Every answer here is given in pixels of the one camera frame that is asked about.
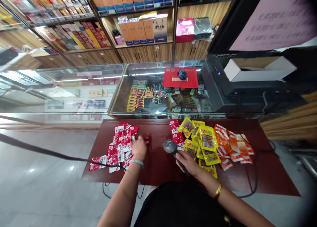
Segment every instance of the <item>barcode scanner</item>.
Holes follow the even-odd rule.
[[[165,141],[163,143],[163,149],[167,152],[172,154],[175,159],[177,160],[179,166],[182,167],[184,173],[186,173],[187,176],[190,176],[190,173],[187,171],[187,169],[185,168],[185,166],[176,158],[176,154],[177,154],[177,144],[175,143],[175,141],[168,139],[167,141]]]

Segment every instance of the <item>gray wristband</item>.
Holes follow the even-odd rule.
[[[142,168],[144,168],[144,163],[143,163],[142,161],[138,160],[138,159],[131,159],[131,160],[130,160],[130,163],[131,163],[131,162],[140,164],[140,165],[142,166]]]

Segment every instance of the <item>gold bracelet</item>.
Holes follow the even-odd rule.
[[[220,193],[221,193],[221,181],[219,180],[219,184],[218,184],[218,189],[216,191],[216,194],[215,194],[215,199],[218,200],[219,196],[220,196]]]

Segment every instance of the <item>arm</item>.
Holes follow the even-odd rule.
[[[183,151],[178,152],[176,154],[178,160],[191,175],[205,186],[209,194],[214,197],[218,189],[218,180],[207,170],[201,168],[188,154]],[[224,186],[222,186],[218,202],[233,218],[247,227],[274,227],[271,222]]]
[[[132,145],[133,158],[144,161],[146,145],[142,136]],[[139,185],[141,165],[130,163],[97,227],[130,226]]]

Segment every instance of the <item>tiled floor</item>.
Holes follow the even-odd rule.
[[[27,143],[87,158],[96,132],[18,132],[0,130]],[[276,226],[303,226],[316,189],[312,178],[285,147],[277,144],[286,171],[302,197],[254,194],[244,200]],[[1,227],[96,226],[109,202],[102,184],[81,182],[85,163],[61,160],[0,143]],[[105,188],[113,195],[117,184]],[[132,226],[142,207],[136,202]]]

